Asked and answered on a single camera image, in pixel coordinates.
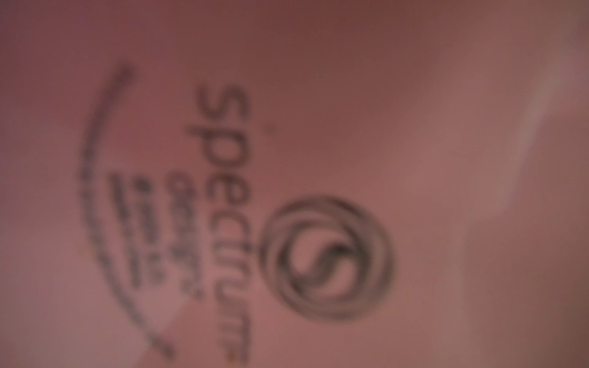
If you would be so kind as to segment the pink patterned mug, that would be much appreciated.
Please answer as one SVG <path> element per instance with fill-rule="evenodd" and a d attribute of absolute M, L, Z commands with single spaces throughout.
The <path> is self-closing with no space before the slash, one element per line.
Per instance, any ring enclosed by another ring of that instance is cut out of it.
<path fill-rule="evenodd" d="M 4 1 L 4 367 L 586 367 L 586 1 Z"/>

